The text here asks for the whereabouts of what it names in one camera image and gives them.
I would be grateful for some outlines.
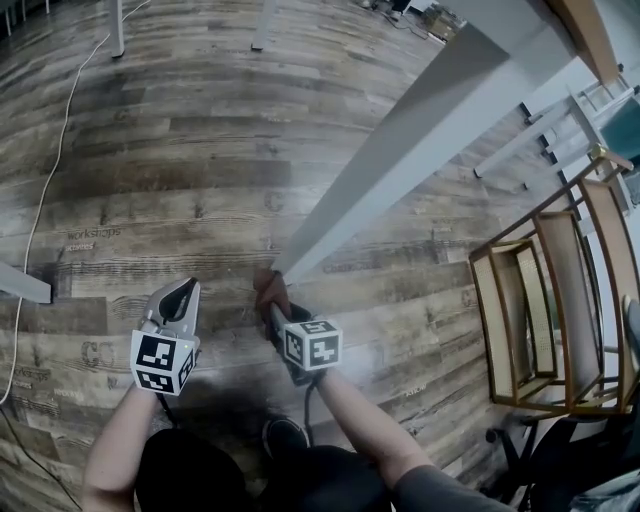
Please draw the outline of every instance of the shoe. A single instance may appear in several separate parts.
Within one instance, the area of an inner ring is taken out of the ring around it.
[[[262,444],[273,460],[282,459],[288,453],[309,448],[309,438],[300,425],[285,416],[267,421],[262,428]]]

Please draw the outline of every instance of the chair backrest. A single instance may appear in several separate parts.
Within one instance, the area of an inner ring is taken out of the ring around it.
[[[547,260],[563,336],[567,405],[575,404],[602,375],[600,343],[582,264],[583,248],[570,212],[543,213],[534,222]]]
[[[618,405],[623,411],[638,382],[638,361],[627,341],[623,311],[625,295],[640,300],[638,267],[627,225],[612,188],[593,180],[582,180],[579,186],[593,219],[609,274],[620,357]]]

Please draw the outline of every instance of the white table leg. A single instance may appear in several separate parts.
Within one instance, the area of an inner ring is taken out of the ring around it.
[[[51,285],[0,261],[0,290],[40,304],[51,303]]]
[[[298,280],[437,171],[575,55],[550,26],[513,53],[471,23],[445,46],[278,256],[273,268],[287,283]]]
[[[547,112],[538,121],[516,135],[484,162],[478,164],[474,169],[476,176],[478,178],[482,178],[483,175],[494,169],[500,162],[506,160],[510,156],[513,156],[532,140],[540,137],[540,135],[546,132],[568,113],[569,106],[566,102],[562,101],[555,105],[552,110]]]
[[[583,144],[579,146],[577,149],[573,150],[566,156],[563,156],[561,160],[558,160],[551,167],[547,167],[545,169],[541,169],[532,173],[531,178],[527,178],[524,182],[524,188],[531,189],[535,187],[536,180],[540,180],[546,176],[553,176],[554,174],[558,174],[565,167],[569,167],[572,163],[576,162],[580,158],[587,156],[589,150],[594,146],[595,142],[591,144]]]
[[[258,18],[258,28],[253,36],[253,43],[251,43],[252,50],[262,50],[267,42],[267,32],[269,31],[269,24],[271,18],[276,12],[277,0],[264,0],[262,5],[262,13]]]
[[[124,34],[122,32],[122,0],[109,0],[109,39],[111,56],[120,57],[124,53]]]

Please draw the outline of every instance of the chair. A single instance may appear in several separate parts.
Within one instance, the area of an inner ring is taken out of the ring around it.
[[[601,184],[596,187],[596,194],[591,191],[592,195],[587,201],[594,200],[594,195],[597,196],[598,192],[610,192],[605,191]],[[600,200],[608,202],[609,198],[603,193]],[[622,329],[628,346],[635,352],[640,349],[640,304],[628,295],[623,297],[621,304]],[[569,509],[570,501],[577,494],[639,469],[640,392],[632,393],[631,413],[611,416],[605,420],[606,425],[602,431],[589,437],[574,440],[577,427],[584,423],[602,421],[602,418],[569,416],[557,421],[534,449],[539,418],[523,421],[523,424],[531,427],[531,431],[521,455],[518,455],[505,430],[487,431],[488,442],[501,440],[508,471],[485,493],[504,503],[510,503],[517,489],[526,485],[519,510],[527,510],[531,501],[531,509],[534,511],[564,511]]]
[[[639,366],[625,336],[622,307],[625,295],[638,299],[640,281],[619,200],[609,183],[620,168],[633,166],[601,146],[592,152],[592,159],[547,201],[470,255],[487,347],[491,397],[496,403],[544,411],[547,417],[629,410]],[[603,173],[602,182],[588,179],[603,163],[615,170]],[[574,187],[582,194],[579,199],[563,210],[549,211]],[[598,283],[575,215],[583,202],[607,262],[615,301],[616,377],[604,375]],[[509,239],[527,223],[533,225],[532,231]],[[536,254],[538,248],[544,256],[548,280]],[[548,287],[558,313],[560,363]],[[558,378],[560,370],[563,378]],[[550,400],[547,391],[557,389],[564,391],[563,397]]]

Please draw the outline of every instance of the wooden chair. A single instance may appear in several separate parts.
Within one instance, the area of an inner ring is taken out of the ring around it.
[[[640,300],[640,280],[633,244],[613,189],[605,183],[581,180],[580,192],[594,220],[594,226],[605,263],[614,301],[616,319],[618,385],[607,390],[615,397],[617,409],[623,412],[638,384],[639,365],[627,340],[624,326],[624,297]]]
[[[472,269],[488,340],[492,397],[507,405],[526,404],[558,376],[549,303],[533,243],[491,245]]]
[[[625,338],[622,301],[625,295],[638,299],[640,284],[626,224],[609,183],[621,168],[632,169],[633,165],[602,146],[594,148],[591,157],[592,163],[574,179],[470,256],[491,396],[497,403],[546,411],[549,416],[613,414],[628,409],[639,373]],[[604,163],[613,171],[602,181],[587,179]],[[548,210],[574,187],[582,197],[564,210]],[[576,217],[582,202],[591,214],[616,301],[619,373],[615,378],[604,376],[599,290],[590,248]],[[527,223],[533,225],[532,231],[507,240]],[[536,254],[538,247],[557,307],[563,379],[558,379],[547,281]],[[616,385],[606,388],[611,383]],[[562,386],[564,397],[549,400],[543,391],[550,386]]]

